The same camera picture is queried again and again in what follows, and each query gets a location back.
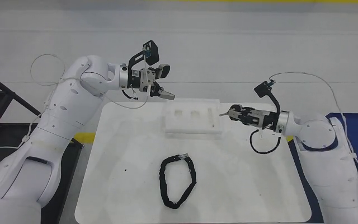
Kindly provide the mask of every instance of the tabletop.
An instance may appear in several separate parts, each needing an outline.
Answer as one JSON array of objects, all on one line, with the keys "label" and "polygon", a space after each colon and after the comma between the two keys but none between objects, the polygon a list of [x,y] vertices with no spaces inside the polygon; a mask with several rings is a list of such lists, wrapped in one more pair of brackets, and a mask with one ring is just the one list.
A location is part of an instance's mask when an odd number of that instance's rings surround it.
[{"label": "tabletop", "polygon": [[[129,102],[135,106],[141,102]],[[220,117],[222,134],[167,134],[165,103],[129,110],[114,103],[102,111],[75,217],[89,223],[305,222],[310,206],[289,146],[281,141],[269,155],[256,154],[249,135],[256,128]],[[220,104],[226,112],[232,104]],[[242,104],[273,110],[269,104]],[[255,148],[271,149],[278,135],[264,130]],[[179,209],[164,206],[161,162],[188,153],[197,184]],[[168,196],[178,201],[191,182],[183,161],[167,165]]]}]

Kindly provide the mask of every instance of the blue base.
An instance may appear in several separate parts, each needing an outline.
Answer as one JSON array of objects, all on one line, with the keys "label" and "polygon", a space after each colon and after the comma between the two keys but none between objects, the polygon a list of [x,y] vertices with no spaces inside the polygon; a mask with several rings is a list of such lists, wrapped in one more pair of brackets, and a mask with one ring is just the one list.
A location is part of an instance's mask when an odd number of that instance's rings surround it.
[{"label": "blue base", "polygon": [[[344,114],[347,120],[347,131],[348,131],[348,138],[350,139],[352,146],[354,148],[355,153],[358,154],[358,114]],[[330,113],[326,116],[327,118],[338,118],[341,123],[343,124],[343,120],[341,117],[341,114],[339,113]],[[311,207],[312,216],[306,223],[323,223],[323,217],[321,209],[319,208],[318,200],[315,196],[315,194],[312,191],[312,188],[308,184],[306,178],[304,177],[302,166],[298,157],[298,153],[296,150],[296,146],[294,141],[289,142],[290,151],[292,154],[292,158],[295,162],[295,165],[297,167],[298,174],[300,176],[303,189],[306,193],[308,203]]]}]

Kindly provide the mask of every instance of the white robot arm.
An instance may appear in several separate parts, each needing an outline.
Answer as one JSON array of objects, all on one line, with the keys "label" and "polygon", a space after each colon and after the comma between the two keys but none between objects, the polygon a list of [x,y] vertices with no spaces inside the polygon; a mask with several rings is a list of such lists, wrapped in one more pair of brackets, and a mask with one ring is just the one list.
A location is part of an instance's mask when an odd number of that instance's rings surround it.
[{"label": "white robot arm", "polygon": [[245,125],[294,136],[304,175],[318,199],[324,222],[358,223],[356,155],[350,150],[341,122],[322,115],[298,118],[292,112],[280,111],[280,105],[271,93],[272,85],[273,82],[263,82],[255,91],[259,97],[269,96],[276,105],[276,112],[232,105],[223,115]]},{"label": "white robot arm", "polygon": [[[138,88],[150,96],[174,99],[156,83],[168,75],[169,65],[132,70],[142,60],[150,66],[159,61],[153,41],[145,43],[128,66],[110,64],[95,55],[80,57],[72,64],[45,102],[35,130],[24,137],[26,142],[16,152],[0,162],[0,223],[40,223],[40,209],[51,200],[60,182],[64,150],[92,118],[108,90]],[[114,74],[112,80],[109,72]]]}]

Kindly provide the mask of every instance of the yellow tape line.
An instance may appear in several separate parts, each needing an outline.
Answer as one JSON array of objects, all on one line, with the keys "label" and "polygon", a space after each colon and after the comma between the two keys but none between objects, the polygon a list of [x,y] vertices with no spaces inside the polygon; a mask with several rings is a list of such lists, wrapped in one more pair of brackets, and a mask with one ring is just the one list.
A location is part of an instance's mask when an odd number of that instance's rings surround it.
[{"label": "yellow tape line", "polygon": [[290,142],[293,140],[293,136],[287,136],[286,139],[287,139],[287,142]]},{"label": "yellow tape line", "polygon": [[93,144],[95,135],[95,133],[77,133],[74,135],[74,139],[82,144]]},{"label": "yellow tape line", "polygon": [[154,0],[160,2],[334,3],[358,4],[358,0]]}]

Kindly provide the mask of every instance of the black cable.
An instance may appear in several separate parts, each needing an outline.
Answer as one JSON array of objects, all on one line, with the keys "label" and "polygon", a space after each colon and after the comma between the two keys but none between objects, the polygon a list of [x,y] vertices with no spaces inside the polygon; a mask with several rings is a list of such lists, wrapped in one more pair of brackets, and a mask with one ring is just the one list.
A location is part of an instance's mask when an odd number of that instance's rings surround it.
[{"label": "black cable", "polygon": [[122,90],[123,95],[125,95],[128,99],[138,100],[138,97],[129,96],[124,90]]},{"label": "black cable", "polygon": [[[183,160],[183,159],[187,162],[189,170],[190,170],[191,184],[185,190],[185,192],[181,196],[180,200],[177,203],[173,203],[172,201],[169,200],[169,197],[168,197],[168,193],[167,193],[168,188],[167,188],[166,176],[165,176],[164,172],[166,170],[167,164],[169,164],[171,162]],[[190,159],[190,157],[188,157],[188,155],[184,154],[181,156],[180,155],[171,156],[171,157],[168,157],[165,160],[163,160],[163,162],[161,164],[161,168],[159,169],[159,181],[160,181],[160,187],[161,187],[161,196],[162,196],[164,205],[167,206],[168,208],[172,208],[172,209],[179,208],[180,205],[188,198],[189,194],[191,193],[191,191],[193,190],[193,188],[196,184],[196,172],[195,172],[194,164],[193,164],[192,160]]]},{"label": "black cable", "polygon": [[278,148],[278,146],[280,145],[280,142],[281,142],[281,137],[279,137],[279,138],[277,139],[277,144],[276,144],[276,146],[275,146],[273,149],[271,149],[271,150],[269,150],[269,151],[267,151],[267,152],[259,152],[259,151],[257,151],[257,150],[254,148],[254,146],[252,145],[252,136],[253,136],[256,132],[258,132],[258,131],[259,131],[259,129],[254,130],[254,131],[251,133],[251,135],[250,135],[250,146],[251,146],[251,148],[255,151],[255,153],[258,153],[258,154],[261,154],[261,155],[265,155],[265,154],[269,154],[269,153],[273,152],[274,150],[276,150],[276,149]]}]

